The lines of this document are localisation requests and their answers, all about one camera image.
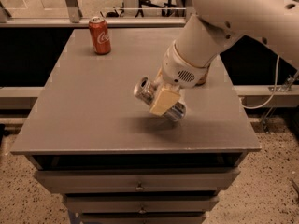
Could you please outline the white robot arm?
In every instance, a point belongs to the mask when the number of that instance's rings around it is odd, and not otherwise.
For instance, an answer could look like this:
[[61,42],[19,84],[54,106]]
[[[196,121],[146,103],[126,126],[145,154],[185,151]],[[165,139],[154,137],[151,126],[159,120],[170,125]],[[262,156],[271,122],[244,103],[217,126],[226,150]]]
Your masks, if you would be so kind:
[[192,0],[192,5],[195,13],[164,55],[150,113],[166,113],[179,91],[198,84],[214,58],[244,35],[299,67],[298,0]]

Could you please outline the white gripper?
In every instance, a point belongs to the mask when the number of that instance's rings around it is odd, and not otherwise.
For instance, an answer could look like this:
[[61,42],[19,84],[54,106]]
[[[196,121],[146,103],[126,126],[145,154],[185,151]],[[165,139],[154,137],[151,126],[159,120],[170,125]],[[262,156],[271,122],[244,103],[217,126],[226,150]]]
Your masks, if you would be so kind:
[[162,69],[159,69],[154,84],[159,86],[163,80],[169,84],[162,84],[155,93],[155,98],[150,105],[151,114],[161,116],[170,109],[180,98],[179,88],[194,87],[206,74],[208,67],[195,67],[187,63],[178,53],[175,43],[166,51]]

